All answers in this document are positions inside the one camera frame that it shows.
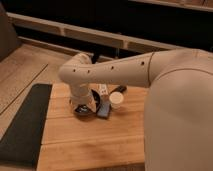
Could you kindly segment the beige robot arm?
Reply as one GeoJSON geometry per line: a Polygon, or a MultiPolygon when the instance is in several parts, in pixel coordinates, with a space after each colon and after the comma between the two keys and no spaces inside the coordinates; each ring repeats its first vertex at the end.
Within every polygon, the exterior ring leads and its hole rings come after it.
{"type": "Polygon", "coordinates": [[[73,56],[59,69],[71,99],[86,104],[90,83],[147,87],[146,171],[213,171],[213,53],[176,49],[93,64],[73,56]]]}

